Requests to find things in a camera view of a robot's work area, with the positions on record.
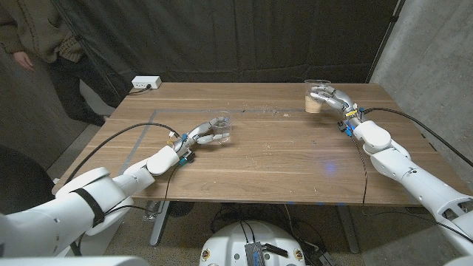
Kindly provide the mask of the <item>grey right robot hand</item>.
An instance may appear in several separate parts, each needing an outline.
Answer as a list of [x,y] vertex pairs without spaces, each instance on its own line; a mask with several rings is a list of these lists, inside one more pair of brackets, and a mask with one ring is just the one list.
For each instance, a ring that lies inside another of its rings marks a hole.
[[332,109],[338,110],[352,126],[363,123],[358,107],[350,97],[332,86],[315,86],[309,92],[309,97],[320,103],[326,103]]

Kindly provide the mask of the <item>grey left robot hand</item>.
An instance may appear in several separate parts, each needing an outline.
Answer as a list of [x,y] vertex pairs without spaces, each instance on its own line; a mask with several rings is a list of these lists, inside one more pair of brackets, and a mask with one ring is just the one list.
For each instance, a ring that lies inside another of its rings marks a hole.
[[207,144],[215,140],[222,140],[229,138],[231,133],[214,133],[214,127],[218,123],[223,123],[225,117],[216,117],[209,122],[202,123],[190,132],[184,134],[174,145],[173,149],[178,157],[182,157],[187,151],[191,149],[194,144]]

